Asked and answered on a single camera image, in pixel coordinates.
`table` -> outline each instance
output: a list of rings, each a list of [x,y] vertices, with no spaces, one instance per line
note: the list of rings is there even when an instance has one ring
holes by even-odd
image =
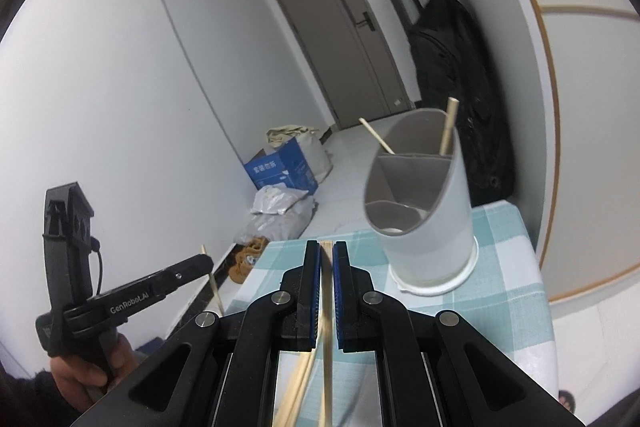
[[[523,371],[558,397],[556,343],[551,313],[529,236],[516,206],[499,201],[473,210],[480,253],[468,280],[437,297],[402,293],[389,274],[388,261],[372,230],[332,237],[346,241],[352,266],[371,274],[373,286],[411,310],[434,315],[459,312]],[[284,272],[300,266],[306,239],[271,243],[247,277],[227,314],[243,311],[261,295],[276,291]],[[276,389],[276,409],[297,354],[283,353]],[[322,349],[296,427],[316,427],[322,390]],[[343,353],[334,340],[334,425],[381,425],[373,353]]]

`black sleeve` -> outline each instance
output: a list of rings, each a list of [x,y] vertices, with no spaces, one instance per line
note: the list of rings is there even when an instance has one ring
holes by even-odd
[[[51,373],[43,371],[32,380],[4,377],[2,402],[10,402],[10,408],[24,418],[31,427],[68,427],[80,413],[71,407],[56,387]]]

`blue box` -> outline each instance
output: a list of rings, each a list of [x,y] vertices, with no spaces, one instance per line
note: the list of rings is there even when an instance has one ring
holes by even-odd
[[[244,169],[257,188],[284,183],[289,188],[315,193],[318,182],[306,163],[298,140],[292,138],[276,152],[266,155],[262,150],[262,154],[244,164]]]

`wooden trim strip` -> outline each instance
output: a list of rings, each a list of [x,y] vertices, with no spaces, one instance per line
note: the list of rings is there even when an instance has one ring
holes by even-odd
[[[576,295],[580,295],[581,293],[586,293],[588,291],[594,290],[600,286],[604,286],[613,282],[617,279],[622,279],[624,276],[629,275],[631,272],[640,269],[640,263],[634,264],[633,266],[627,268],[626,270],[622,270],[620,273],[616,273],[611,277],[607,277],[606,279],[602,279],[600,281],[588,284],[587,286],[583,286],[582,288],[578,288],[577,290],[571,290],[570,292],[561,293],[560,295],[554,295],[549,299],[549,302],[556,302],[562,299],[568,299],[569,297],[574,297]]]
[[[542,36],[543,46],[545,48],[546,63],[549,68],[549,77],[551,79],[551,93],[554,104],[554,122],[555,122],[555,134],[556,134],[556,161],[554,165],[554,184],[551,192],[551,206],[549,210],[549,221],[546,227],[545,239],[542,247],[542,255],[540,256],[540,268],[546,258],[546,250],[549,246],[549,240],[551,238],[551,229],[554,222],[554,216],[556,215],[556,203],[558,202],[558,180],[560,175],[560,102],[558,98],[558,83],[556,79],[556,67],[554,65],[554,58],[551,53],[551,44],[549,43],[549,36],[546,32],[545,21],[542,17],[542,11],[538,0],[530,0],[533,6],[533,11],[536,15],[536,21],[538,22],[538,28],[540,35]]]
[[[618,10],[614,8],[603,8],[600,6],[557,4],[541,6],[540,11],[543,14],[595,15],[640,21],[640,15],[636,12],[630,10]]]

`human hand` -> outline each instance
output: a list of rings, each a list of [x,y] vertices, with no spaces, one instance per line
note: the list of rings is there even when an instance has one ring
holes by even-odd
[[[115,371],[110,388],[138,367],[138,361],[124,335],[118,335],[118,342],[111,351],[110,362]],[[79,412],[86,411],[94,404],[86,387],[102,387],[107,383],[107,375],[103,370],[77,355],[55,357],[51,359],[50,367],[60,394]]]

